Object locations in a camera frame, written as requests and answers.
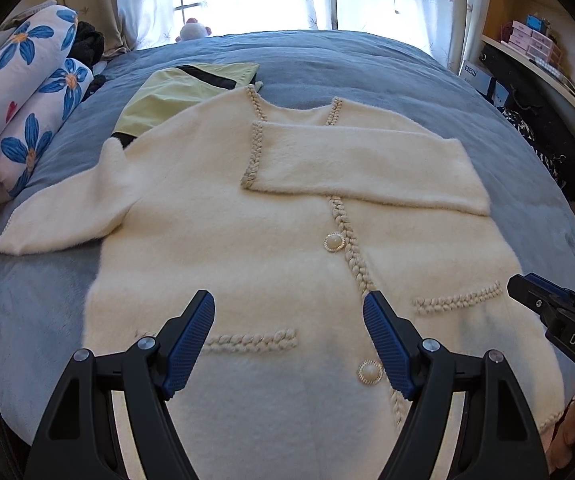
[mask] hand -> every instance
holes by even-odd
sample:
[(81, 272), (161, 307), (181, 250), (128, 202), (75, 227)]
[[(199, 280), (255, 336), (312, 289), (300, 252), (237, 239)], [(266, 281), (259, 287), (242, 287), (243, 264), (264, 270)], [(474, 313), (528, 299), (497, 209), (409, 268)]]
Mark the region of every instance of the hand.
[(550, 447), (545, 452), (550, 474), (570, 463), (571, 446), (575, 443), (575, 399), (571, 402)]

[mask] gray blanket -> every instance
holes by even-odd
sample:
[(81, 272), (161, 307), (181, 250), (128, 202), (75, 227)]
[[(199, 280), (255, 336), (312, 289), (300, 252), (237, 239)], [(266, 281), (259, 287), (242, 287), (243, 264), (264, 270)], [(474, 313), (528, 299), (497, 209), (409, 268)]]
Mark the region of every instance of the gray blanket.
[[(106, 85), (56, 135), (27, 188), (0, 206), (0, 232), (33, 193), (96, 164), (123, 106), (155, 70), (191, 62), (258, 62), (261, 95), (312, 108), (334, 96), (400, 112), (460, 139), (491, 197), (492, 216), (523, 272), (575, 290), (575, 217), (530, 146), (468, 83), (421, 51), (360, 32), (264, 32), (206, 38), (112, 61)], [(53, 254), (0, 255), (0, 404), (31, 442), (52, 389), (80, 346), (100, 242)], [(559, 359), (569, 397), (575, 367)]]

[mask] cream cardigan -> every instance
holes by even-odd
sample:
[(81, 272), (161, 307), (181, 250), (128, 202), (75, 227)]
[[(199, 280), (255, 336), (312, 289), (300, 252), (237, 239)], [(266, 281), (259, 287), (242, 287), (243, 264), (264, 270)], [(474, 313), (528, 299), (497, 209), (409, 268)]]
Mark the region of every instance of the cream cardigan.
[[(542, 431), (563, 409), (541, 324), (505, 291), (520, 267), (489, 207), (456, 139), (339, 98), (278, 108), (247, 87), (125, 152), (109, 139), (96, 167), (14, 211), (0, 252), (107, 236), (85, 310), (83, 343), (97, 355), (154, 334), (200, 288), (213, 293), (212, 332), (168, 403), (203, 480), (369, 480), (407, 410), (375, 375), (362, 319), (370, 290), (451, 351), (504, 352)], [(324, 247), (333, 232), (344, 237), (336, 252)], [(436, 479), (455, 447), (455, 399)], [(118, 424), (138, 476), (123, 412)]]

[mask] plush toy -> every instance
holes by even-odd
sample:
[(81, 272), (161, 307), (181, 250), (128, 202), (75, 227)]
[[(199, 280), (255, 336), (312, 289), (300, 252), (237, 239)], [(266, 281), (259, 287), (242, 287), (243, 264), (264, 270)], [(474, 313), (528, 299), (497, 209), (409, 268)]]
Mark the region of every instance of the plush toy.
[(206, 38), (212, 35), (212, 29), (205, 27), (202, 23), (199, 23), (196, 18), (189, 18), (183, 28), (180, 30), (176, 42), (179, 41), (189, 41), (189, 40), (200, 40), (201, 38)]

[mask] button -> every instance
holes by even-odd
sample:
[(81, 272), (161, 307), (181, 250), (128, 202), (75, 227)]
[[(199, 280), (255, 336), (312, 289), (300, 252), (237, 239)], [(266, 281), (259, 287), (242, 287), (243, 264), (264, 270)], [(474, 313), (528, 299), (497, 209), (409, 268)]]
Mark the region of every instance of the button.
[(383, 365), (378, 361), (363, 361), (359, 367), (359, 380), (372, 386), (383, 378)]
[(340, 251), (345, 247), (345, 237), (341, 233), (330, 233), (325, 237), (323, 242), (325, 250), (330, 251), (330, 253), (335, 253)]

